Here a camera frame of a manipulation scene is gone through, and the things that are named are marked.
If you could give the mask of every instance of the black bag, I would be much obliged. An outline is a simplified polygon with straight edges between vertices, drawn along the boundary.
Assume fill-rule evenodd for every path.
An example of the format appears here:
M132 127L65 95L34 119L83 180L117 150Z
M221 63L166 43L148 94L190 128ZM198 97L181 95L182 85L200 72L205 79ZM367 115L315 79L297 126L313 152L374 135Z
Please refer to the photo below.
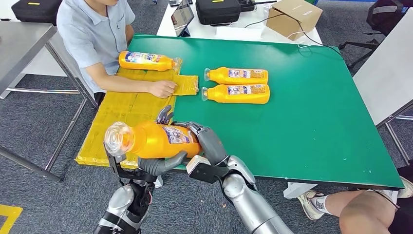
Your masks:
M22 22L52 23L56 26L57 10L62 0L20 0L12 6Z
M197 0L195 6L201 24L232 23L241 13L238 0Z

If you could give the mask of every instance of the clear bottle cap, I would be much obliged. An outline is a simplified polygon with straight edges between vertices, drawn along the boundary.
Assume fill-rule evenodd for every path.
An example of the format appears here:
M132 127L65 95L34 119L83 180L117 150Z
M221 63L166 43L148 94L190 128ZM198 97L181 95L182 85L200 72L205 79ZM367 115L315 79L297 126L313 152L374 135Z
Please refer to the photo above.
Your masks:
M105 148L113 156L121 156L133 145L133 131L123 122L115 122L105 133Z
M209 80L211 80L211 77L210 77L210 71L211 71L211 69L209 69L209 68L205 68L205 70L204 70L204 79L205 79L205 81L209 81Z
M172 60L172 69L175 71L179 71L181 69L182 66L182 59L181 58L174 58Z
M208 88L202 87L202 89L201 89L201 97L202 97L202 101L208 100Z

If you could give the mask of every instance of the cardboard box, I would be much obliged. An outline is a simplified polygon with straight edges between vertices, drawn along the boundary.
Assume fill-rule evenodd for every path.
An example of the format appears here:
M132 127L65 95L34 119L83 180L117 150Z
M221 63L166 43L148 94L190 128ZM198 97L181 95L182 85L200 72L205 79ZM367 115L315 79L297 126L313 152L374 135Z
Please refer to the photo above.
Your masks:
M266 25L285 37L300 31L308 33L316 26L321 13L320 8L305 0L282 0L273 4L268 11L268 17L273 18L268 19ZM304 33L297 33L291 35L289 39L296 40L303 35Z

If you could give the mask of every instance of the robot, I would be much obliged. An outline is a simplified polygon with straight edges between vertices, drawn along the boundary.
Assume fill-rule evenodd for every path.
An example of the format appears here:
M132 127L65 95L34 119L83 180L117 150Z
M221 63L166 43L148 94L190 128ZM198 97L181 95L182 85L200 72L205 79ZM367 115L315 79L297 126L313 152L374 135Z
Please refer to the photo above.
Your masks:
M218 181L223 195L234 205L250 234L293 234L259 193L255 177L248 167L238 157L227 154L212 129L196 122L173 122L172 125L194 132L204 152L204 157L195 156L187 164L189 177L211 184ZM119 178L130 181L113 194L94 234L139 234L150 210L156 177L184 162L186 152L180 152L169 160L140 158L139 168L134 171L120 167L125 155L113 157L106 153L113 171Z

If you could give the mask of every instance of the knee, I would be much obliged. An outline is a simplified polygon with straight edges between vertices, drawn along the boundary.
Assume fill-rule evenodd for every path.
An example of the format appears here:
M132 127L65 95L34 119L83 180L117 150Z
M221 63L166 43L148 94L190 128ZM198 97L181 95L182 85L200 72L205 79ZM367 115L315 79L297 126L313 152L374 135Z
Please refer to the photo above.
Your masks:
M359 209L344 209L339 218L342 234L356 234L369 223L370 217Z

